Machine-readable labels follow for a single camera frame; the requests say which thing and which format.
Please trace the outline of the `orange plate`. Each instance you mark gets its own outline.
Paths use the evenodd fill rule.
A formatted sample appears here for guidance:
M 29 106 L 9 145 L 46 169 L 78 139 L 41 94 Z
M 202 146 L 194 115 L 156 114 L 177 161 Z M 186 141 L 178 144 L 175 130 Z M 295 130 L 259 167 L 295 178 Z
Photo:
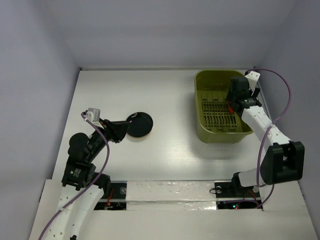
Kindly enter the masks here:
M 227 102 L 227 104 L 228 104 L 228 110 L 229 110 L 229 112 L 230 112 L 231 114 L 234 114 L 235 112 L 234 112 L 234 110 L 232 109 L 231 104 L 230 104 L 229 101 Z

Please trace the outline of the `black plate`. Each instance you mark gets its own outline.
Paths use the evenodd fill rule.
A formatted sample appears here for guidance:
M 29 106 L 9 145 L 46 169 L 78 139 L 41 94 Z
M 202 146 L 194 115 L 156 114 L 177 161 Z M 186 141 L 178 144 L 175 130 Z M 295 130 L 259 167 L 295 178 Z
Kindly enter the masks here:
M 146 112 L 135 112 L 127 117 L 129 127 L 127 134 L 134 138 L 143 138 L 147 136 L 153 129 L 153 119 Z

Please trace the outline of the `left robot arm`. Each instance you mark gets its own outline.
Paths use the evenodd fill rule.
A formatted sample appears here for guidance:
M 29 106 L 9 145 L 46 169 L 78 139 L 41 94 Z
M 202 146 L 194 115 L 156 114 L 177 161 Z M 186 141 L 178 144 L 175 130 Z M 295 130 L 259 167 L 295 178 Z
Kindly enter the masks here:
M 101 198 L 113 194 L 111 179 L 96 171 L 93 160 L 109 142 L 120 143 L 126 136 L 128 121 L 100 119 L 96 124 L 85 119 L 94 132 L 79 132 L 69 140 L 68 159 L 62 176 L 62 187 L 56 213 L 42 230 L 40 240 L 78 240 Z

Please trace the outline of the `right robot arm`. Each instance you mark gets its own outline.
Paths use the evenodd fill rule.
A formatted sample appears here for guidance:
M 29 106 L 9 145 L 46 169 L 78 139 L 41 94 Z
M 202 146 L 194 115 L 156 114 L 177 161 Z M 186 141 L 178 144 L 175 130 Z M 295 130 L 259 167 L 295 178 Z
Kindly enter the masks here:
M 247 124 L 260 141 L 257 167 L 233 175 L 230 190 L 242 196 L 249 187 L 263 187 L 299 181 L 303 177 L 305 147 L 283 134 L 266 114 L 257 99 L 259 73 L 230 79 L 226 97 L 229 111 Z

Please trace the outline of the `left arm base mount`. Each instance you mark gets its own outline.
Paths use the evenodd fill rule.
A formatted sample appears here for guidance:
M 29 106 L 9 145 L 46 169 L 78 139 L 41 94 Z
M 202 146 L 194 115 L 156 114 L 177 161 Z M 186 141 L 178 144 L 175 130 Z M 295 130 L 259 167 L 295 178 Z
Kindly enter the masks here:
M 112 181 L 109 195 L 104 195 L 94 207 L 94 210 L 122 211 L 127 209 L 127 182 Z

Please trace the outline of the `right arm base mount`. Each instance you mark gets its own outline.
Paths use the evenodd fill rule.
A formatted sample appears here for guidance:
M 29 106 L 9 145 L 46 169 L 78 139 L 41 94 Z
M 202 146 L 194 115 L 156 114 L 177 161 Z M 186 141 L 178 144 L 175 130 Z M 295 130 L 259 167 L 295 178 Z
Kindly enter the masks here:
M 209 190 L 215 196 L 218 210 L 262 209 L 262 199 L 256 186 L 234 188 L 230 181 L 218 181 Z

